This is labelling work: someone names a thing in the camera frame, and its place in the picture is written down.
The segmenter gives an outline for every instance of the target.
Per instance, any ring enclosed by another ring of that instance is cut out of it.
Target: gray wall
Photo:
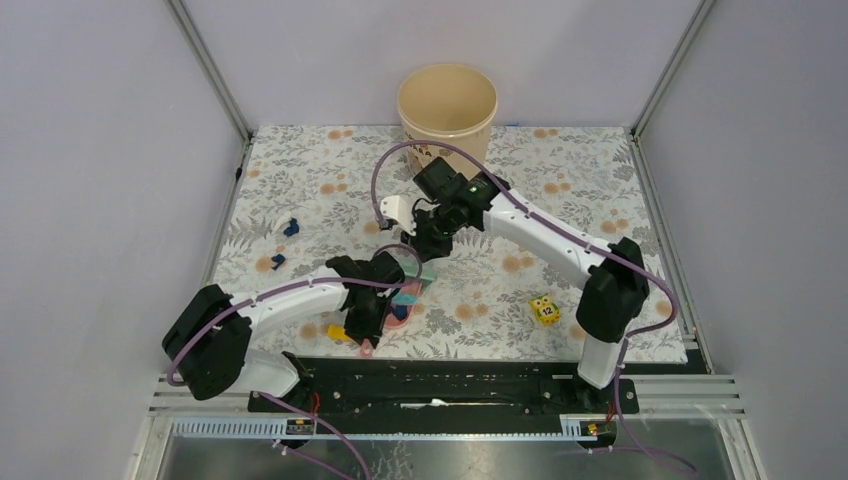
[[[162,1],[0,5],[0,478],[115,479],[239,142]]]
[[[632,125],[698,0],[188,0],[245,117],[396,124],[419,66],[472,64],[498,123]]]
[[[770,478],[842,478],[848,3],[719,2],[644,136]]]

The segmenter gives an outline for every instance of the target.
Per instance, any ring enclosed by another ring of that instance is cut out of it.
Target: beige bin
[[[437,140],[486,159],[492,119],[498,109],[495,86],[467,65],[430,65],[404,80],[398,92],[398,113],[407,140]],[[466,178],[480,170],[450,150],[419,146],[408,149],[407,159],[417,173],[436,157],[443,157]]]

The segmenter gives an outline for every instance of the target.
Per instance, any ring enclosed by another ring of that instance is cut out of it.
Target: white object
[[[386,197],[380,202],[380,213],[394,220],[404,232],[415,236],[415,220],[412,217],[412,205],[400,195]]]
[[[290,211],[286,210],[285,212],[283,212],[280,218],[277,219],[277,223],[274,224],[274,228],[271,230],[271,233],[275,233],[277,230],[282,228],[283,225],[287,225],[291,221],[291,219],[292,216]]]
[[[312,278],[338,276],[335,270],[321,267],[307,277],[294,279],[285,284],[303,280],[308,280],[311,284]],[[295,318],[339,310],[347,298],[347,293],[342,283],[321,283],[291,290],[240,309],[239,315],[250,319],[253,334],[250,337],[241,373],[226,393],[261,391],[275,397],[288,393],[298,382],[297,369],[286,357],[259,350],[257,342],[267,333],[279,329]],[[247,298],[255,299],[255,295],[256,292],[236,294],[233,296],[233,303]]]
[[[562,220],[545,213],[521,196],[515,189],[510,190],[509,193],[526,205],[531,212],[545,217],[563,230],[588,241],[592,245],[609,251],[605,240],[591,237],[585,232],[581,232]],[[604,261],[603,256],[586,251],[585,247],[570,242],[538,221],[526,216],[502,193],[492,199],[491,203],[492,208],[483,213],[485,231],[523,246],[556,267],[565,275],[570,284],[581,290],[586,285],[586,281],[589,280],[589,268],[600,265]],[[620,350],[620,342],[606,343],[591,335],[586,335],[577,373],[595,388],[606,387],[612,380],[613,373],[615,373],[615,363]]]

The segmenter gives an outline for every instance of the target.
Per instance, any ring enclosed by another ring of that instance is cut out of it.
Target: tabletop
[[[403,140],[398,126],[263,126],[244,168],[213,280],[225,291],[264,290],[306,275],[331,257],[370,258],[399,233],[380,231],[369,196],[374,164]],[[642,249],[646,268],[664,277],[623,128],[494,127],[486,164],[541,209],[611,242],[622,236]],[[421,195],[405,156],[386,162],[378,197]],[[285,211],[300,233],[274,225]],[[272,258],[286,257],[274,269]],[[581,290],[524,248],[465,229],[450,258],[433,260],[437,280],[421,294],[407,325],[387,330],[374,352],[382,358],[577,361],[586,333],[574,318]],[[543,326],[528,301],[549,293],[561,320]],[[671,305],[652,287],[637,325],[665,319]],[[344,314],[302,318],[264,337],[260,348],[299,355],[356,356],[356,344],[327,336]],[[682,363],[676,324],[640,335],[627,360]]]

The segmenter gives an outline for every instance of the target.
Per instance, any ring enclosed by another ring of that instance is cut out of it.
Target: table
[[[369,258],[396,243],[374,221],[369,182],[376,160],[402,141],[397,126],[263,126],[244,167],[213,280],[225,291],[264,290],[310,273],[336,255]],[[623,128],[494,127],[487,165],[540,208],[590,235],[637,241],[648,270],[665,276]],[[421,196],[403,155],[380,174],[378,196]],[[301,231],[273,232],[284,211]],[[272,257],[287,260],[274,270]],[[375,357],[577,361],[585,332],[574,312],[581,291],[518,245],[466,229],[450,259],[430,263],[438,280],[423,293],[409,324],[387,331]],[[544,327],[527,301],[550,293],[562,320]],[[652,288],[637,325],[667,317],[670,304]],[[326,335],[339,312],[303,318],[264,337],[260,348],[299,355],[356,356],[359,347]],[[676,324],[633,339],[627,360],[682,363]]]

